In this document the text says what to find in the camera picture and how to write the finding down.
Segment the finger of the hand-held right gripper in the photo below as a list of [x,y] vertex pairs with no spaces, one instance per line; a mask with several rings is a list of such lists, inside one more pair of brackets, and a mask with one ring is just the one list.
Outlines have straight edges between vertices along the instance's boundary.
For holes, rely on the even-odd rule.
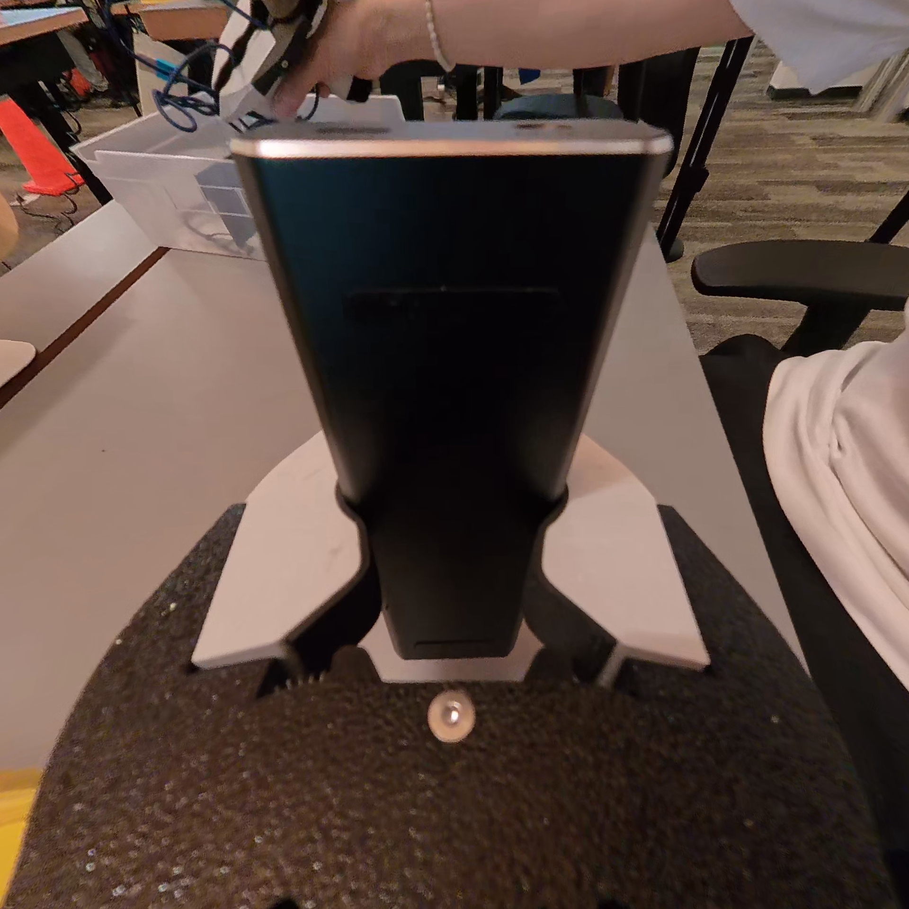
[[250,85],[274,49],[276,40],[267,28],[268,7],[262,1],[233,1],[241,13],[231,12],[218,39],[212,74],[212,87],[219,95],[233,94]]
[[248,133],[276,122],[274,95],[279,84],[274,82],[264,92],[252,83],[226,86],[225,126],[235,133]]

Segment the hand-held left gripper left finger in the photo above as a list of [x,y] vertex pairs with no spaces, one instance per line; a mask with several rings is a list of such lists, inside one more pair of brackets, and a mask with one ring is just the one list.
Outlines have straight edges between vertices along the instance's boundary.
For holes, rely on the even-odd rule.
[[287,642],[352,582],[358,528],[338,504],[318,431],[249,494],[192,663],[214,669],[285,655]]

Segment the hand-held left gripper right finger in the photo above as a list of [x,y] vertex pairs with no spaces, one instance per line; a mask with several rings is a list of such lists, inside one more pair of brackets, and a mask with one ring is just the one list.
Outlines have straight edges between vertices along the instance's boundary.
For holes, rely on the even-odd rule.
[[526,582],[530,631],[584,684],[612,687],[628,661],[703,671],[710,656],[653,495],[586,435],[566,483]]

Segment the clear plastic bin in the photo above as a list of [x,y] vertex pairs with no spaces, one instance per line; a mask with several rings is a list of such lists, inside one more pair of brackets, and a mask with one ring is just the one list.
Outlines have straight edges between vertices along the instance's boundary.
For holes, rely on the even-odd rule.
[[75,151],[155,245],[265,261],[233,161],[231,142],[239,136],[216,118],[184,133],[154,114]]

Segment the black multiport usb hub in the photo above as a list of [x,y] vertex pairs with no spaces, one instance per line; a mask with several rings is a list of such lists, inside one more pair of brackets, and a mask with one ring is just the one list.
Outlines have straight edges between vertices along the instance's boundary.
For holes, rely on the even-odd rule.
[[233,140],[404,660],[513,648],[673,147],[622,119]]

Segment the yellow plastic bin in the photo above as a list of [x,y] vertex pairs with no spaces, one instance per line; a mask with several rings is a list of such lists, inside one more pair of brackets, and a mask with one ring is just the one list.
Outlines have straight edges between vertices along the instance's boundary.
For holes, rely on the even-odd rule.
[[1,771],[1,905],[17,868],[42,775],[34,767]]

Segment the person's right forearm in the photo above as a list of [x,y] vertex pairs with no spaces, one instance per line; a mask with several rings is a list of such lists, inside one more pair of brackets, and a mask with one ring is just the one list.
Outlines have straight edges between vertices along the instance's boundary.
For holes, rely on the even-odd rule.
[[726,1],[444,1],[434,9],[446,58],[505,68],[616,65],[753,35]]

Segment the person's right hand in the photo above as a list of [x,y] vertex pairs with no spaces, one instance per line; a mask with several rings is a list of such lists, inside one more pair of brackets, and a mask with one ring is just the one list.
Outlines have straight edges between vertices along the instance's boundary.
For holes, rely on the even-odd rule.
[[325,94],[344,76],[374,81],[396,64],[434,58],[425,2],[335,3],[279,83],[272,108],[277,118],[289,119],[308,94]]

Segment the orange traffic cone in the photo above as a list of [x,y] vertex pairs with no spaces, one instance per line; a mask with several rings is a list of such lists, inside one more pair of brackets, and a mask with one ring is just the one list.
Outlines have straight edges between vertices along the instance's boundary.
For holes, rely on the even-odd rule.
[[7,96],[1,100],[1,132],[29,174],[26,193],[61,197],[85,184],[73,163]]

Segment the black tripod stand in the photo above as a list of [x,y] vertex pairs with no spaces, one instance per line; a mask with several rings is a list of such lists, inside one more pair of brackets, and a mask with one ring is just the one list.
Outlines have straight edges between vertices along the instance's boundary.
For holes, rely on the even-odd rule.
[[709,176],[707,159],[753,41],[749,36],[728,42],[713,73],[686,155],[655,232],[668,264],[682,258],[685,252],[678,234],[690,205]]

